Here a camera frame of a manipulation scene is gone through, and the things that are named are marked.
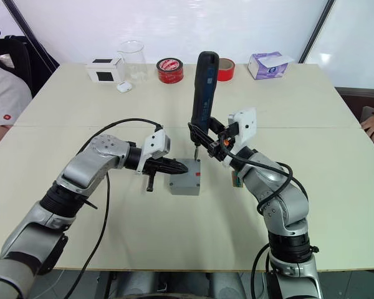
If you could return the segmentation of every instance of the glass beaker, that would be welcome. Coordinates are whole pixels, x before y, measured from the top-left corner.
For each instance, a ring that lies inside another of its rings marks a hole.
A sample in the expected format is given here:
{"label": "glass beaker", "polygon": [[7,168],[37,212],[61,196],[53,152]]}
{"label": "glass beaker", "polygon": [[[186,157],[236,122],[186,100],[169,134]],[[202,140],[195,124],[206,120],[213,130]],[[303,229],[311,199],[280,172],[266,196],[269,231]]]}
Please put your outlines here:
{"label": "glass beaker", "polygon": [[137,40],[122,42],[118,53],[125,61],[127,80],[132,83],[140,83],[147,79],[147,65],[144,58],[144,44]]}

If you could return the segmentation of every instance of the white shirt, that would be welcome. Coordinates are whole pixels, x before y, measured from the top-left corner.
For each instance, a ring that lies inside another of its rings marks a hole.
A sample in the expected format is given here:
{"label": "white shirt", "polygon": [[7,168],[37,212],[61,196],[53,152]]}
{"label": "white shirt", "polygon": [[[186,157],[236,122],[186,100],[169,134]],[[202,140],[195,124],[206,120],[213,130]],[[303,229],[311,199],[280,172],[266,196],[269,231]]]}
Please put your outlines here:
{"label": "white shirt", "polygon": [[26,83],[0,68],[0,126],[13,125],[31,100]]}

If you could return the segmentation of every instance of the purple tissue box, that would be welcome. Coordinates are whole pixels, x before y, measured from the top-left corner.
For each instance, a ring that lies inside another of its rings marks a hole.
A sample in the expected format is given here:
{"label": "purple tissue box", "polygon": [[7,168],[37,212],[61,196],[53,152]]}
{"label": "purple tissue box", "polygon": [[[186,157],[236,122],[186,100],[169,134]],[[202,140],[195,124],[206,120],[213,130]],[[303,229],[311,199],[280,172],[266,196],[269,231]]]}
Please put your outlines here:
{"label": "purple tissue box", "polygon": [[252,54],[248,69],[255,80],[282,77],[288,63],[293,59],[280,52]]}

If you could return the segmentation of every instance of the white wall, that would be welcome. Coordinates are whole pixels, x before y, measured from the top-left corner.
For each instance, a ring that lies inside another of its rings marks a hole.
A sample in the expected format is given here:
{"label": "white wall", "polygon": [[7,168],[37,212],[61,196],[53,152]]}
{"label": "white wall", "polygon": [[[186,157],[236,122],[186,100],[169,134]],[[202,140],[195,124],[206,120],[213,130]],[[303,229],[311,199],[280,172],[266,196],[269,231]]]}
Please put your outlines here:
{"label": "white wall", "polygon": [[306,62],[334,86],[374,88],[374,0],[337,0]]}
{"label": "white wall", "polygon": [[275,50],[298,60],[325,2],[15,0],[38,40],[59,62],[114,57],[119,43],[136,39],[145,43],[151,63],[169,56],[195,63],[202,50],[239,63],[247,63],[254,52]]}
{"label": "white wall", "polygon": [[18,27],[17,23],[11,17],[5,5],[0,0],[0,37],[4,36],[23,36],[24,34]]}

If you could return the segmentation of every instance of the black screwdriver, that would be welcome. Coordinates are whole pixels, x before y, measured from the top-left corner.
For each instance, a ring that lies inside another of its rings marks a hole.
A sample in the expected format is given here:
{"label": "black screwdriver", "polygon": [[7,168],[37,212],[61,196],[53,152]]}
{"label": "black screwdriver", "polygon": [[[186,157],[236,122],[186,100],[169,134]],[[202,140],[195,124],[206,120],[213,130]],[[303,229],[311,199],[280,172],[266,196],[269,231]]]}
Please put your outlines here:
{"label": "black screwdriver", "polygon": [[[211,118],[213,96],[218,81],[218,70],[219,55],[217,53],[211,51],[200,53],[195,72],[195,93],[191,123],[198,126],[206,134],[209,131],[209,119]],[[195,143],[194,159],[197,160],[198,147],[201,144],[194,134],[190,134],[190,137]]]}

